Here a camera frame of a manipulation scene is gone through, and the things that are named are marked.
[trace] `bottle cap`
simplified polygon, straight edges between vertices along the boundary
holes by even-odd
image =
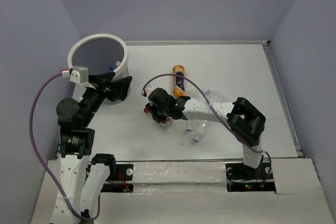
[[[186,127],[185,127],[185,130],[188,131],[188,132],[191,132],[193,131],[193,126],[188,124]]]
[[[195,134],[194,137],[193,137],[193,141],[194,141],[195,143],[198,143],[200,140],[201,140],[200,135]]]

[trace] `orange bottle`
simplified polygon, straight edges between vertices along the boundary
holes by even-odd
[[[173,67],[173,73],[178,76],[185,75],[185,70],[182,65],[176,65]],[[184,89],[184,79],[181,77],[174,76],[174,88],[173,88],[173,97],[178,98],[180,96],[185,95],[185,89]]]

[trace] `wire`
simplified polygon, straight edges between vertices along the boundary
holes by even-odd
[[[119,180],[120,180],[120,182],[121,182],[121,187],[122,187],[122,189],[125,189],[125,185],[124,185],[124,183],[123,183],[123,181],[122,181],[122,178],[120,177],[120,174],[119,173],[117,173],[117,175],[118,175],[118,178],[119,178]]]
[[[173,74],[173,73],[163,73],[160,74],[158,76],[153,77],[152,79],[150,79],[148,82],[146,82],[146,84],[143,86],[142,90],[145,92],[146,87],[148,86],[149,83],[151,83],[153,80],[159,78],[159,77],[163,77],[163,76],[175,76],[175,77],[179,77],[182,78],[186,81],[188,81],[190,84],[192,84],[199,92],[200,94],[203,96],[204,100],[206,101],[206,103],[209,105],[210,109],[212,110],[212,112],[215,114],[215,116],[217,117],[217,119],[221,122],[221,124],[232,133],[233,136],[235,136],[235,138],[243,145],[245,145],[246,147],[248,147],[251,151],[253,151],[254,153],[265,153],[268,156],[269,159],[269,172],[266,176],[266,178],[264,179],[264,181],[261,182],[261,184],[258,184],[258,186],[262,185],[263,183],[266,182],[266,180],[269,178],[269,176],[271,175],[272,172],[272,162],[271,162],[271,157],[268,154],[268,152],[264,151],[264,150],[255,150],[253,147],[249,146],[248,143],[245,141],[245,139],[243,139],[239,134],[237,134],[236,132],[234,132],[233,130],[231,130],[231,128],[225,123],[225,121],[221,118],[221,116],[219,116],[216,112],[216,110],[214,109],[214,107],[212,106],[212,104],[210,103],[209,99],[206,97],[205,93],[190,79],[188,79],[185,76],[179,76],[177,74]]]
[[[118,177],[119,177],[121,183],[124,184],[124,187],[125,187],[124,189],[127,189],[127,191],[130,191],[130,189],[128,188],[128,185],[127,185],[127,183],[126,183],[126,181],[124,179],[124,176],[122,175],[121,171],[118,172]]]
[[[100,213],[100,195],[98,197],[98,211],[97,211],[97,215],[93,218],[85,218],[82,215],[80,215],[79,213],[77,213],[73,206],[71,205],[67,194],[65,193],[64,189],[62,188],[62,185],[60,184],[60,182],[57,180],[56,176],[52,173],[52,171],[49,169],[48,165],[44,162],[43,158],[41,157],[36,143],[35,143],[35,139],[34,139],[34,134],[33,134],[33,117],[34,117],[34,112],[35,112],[35,107],[38,101],[38,98],[40,97],[43,89],[54,79],[56,79],[57,77],[62,76],[61,73],[58,73],[52,77],[50,77],[42,86],[41,88],[38,90],[34,101],[33,101],[33,105],[31,106],[32,109],[30,111],[30,115],[29,115],[29,136],[30,136],[30,141],[32,143],[32,147],[33,150],[35,152],[35,155],[37,157],[37,159],[39,160],[39,162],[42,164],[43,168],[46,170],[46,172],[50,175],[50,177],[53,179],[53,181],[55,182],[56,186],[58,187],[58,190],[60,191],[60,193],[62,194],[62,196],[64,197],[64,201],[67,204],[67,206],[69,207],[70,211],[72,212],[73,215],[75,215],[78,219],[83,220],[83,221],[91,221],[91,220],[96,220],[99,216]]]
[[[257,184],[258,179],[259,179],[259,174],[257,175],[256,181],[253,183],[252,187],[254,187]]]
[[[240,183],[243,183],[243,182],[246,182],[246,181],[251,181],[253,179],[243,179],[241,181],[233,181],[231,179],[227,179],[228,181],[230,181],[232,184],[240,184]]]
[[[261,174],[262,174],[263,178],[265,179],[266,178],[265,174],[264,173],[261,173]],[[263,188],[265,186],[265,184],[266,184],[266,181],[260,187]]]

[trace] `screw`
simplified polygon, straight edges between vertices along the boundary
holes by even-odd
[[[229,167],[228,169],[226,169],[227,175],[232,175],[233,174],[232,170],[233,169],[231,167]]]
[[[128,168],[127,170],[126,170],[126,175],[127,176],[131,176],[133,174],[133,170],[131,169],[131,168]]]
[[[268,174],[268,172],[269,172],[269,167],[268,166],[265,168],[265,172]]]

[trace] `white tabletop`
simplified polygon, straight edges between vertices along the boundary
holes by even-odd
[[[119,161],[242,158],[242,146],[220,124],[213,123],[196,146],[184,121],[163,129],[143,113],[143,85],[153,76],[183,65],[186,76],[201,88],[217,90],[232,101],[247,98],[266,117],[263,148],[272,157],[297,157],[285,114],[262,45],[128,46],[133,77],[128,98],[103,104],[90,124],[96,131],[92,154],[111,153]],[[172,91],[172,77],[152,83]],[[186,90],[192,88],[185,83]],[[76,86],[73,97],[79,98]]]

